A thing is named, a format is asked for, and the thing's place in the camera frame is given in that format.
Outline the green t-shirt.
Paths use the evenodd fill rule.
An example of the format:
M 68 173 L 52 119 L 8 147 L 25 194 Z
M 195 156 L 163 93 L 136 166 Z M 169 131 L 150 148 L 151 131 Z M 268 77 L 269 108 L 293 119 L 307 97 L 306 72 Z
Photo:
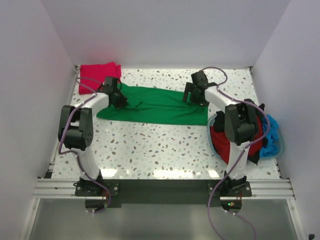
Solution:
M 205 126 L 208 122 L 208 107 L 184 102 L 183 92 L 126 84 L 121 92 L 127 97 L 127 105 L 111 105 L 99 111 L 97 118 L 161 125 Z

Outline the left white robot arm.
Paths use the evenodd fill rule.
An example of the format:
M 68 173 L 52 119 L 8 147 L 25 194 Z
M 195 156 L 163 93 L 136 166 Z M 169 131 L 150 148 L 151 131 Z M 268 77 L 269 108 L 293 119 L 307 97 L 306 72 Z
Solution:
M 92 94 L 76 105 L 64 105 L 60 113 L 58 128 L 58 153 L 72 154 L 79 168 L 79 181 L 74 184 L 81 196 L 111 197 L 110 191 L 103 183 L 101 170 L 98 168 L 91 149 L 94 139 L 93 117 L 103 109 L 124 108 L 128 98 L 121 92 L 122 82 L 119 78 L 107 76 L 96 90 L 80 82 Z

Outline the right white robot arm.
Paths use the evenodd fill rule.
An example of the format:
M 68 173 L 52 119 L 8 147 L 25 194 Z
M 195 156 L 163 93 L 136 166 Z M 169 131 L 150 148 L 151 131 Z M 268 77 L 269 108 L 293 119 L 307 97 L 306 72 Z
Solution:
M 245 173 L 250 144 L 259 132 L 256 111 L 259 109 L 247 100 L 233 98 L 219 89 L 217 83 L 209 83 L 204 71 L 191 74 L 192 82 L 185 85 L 183 102 L 208 106 L 214 104 L 224 113 L 224 133 L 229 140 L 229 161 L 220 184 L 222 196 L 235 196 L 247 182 Z

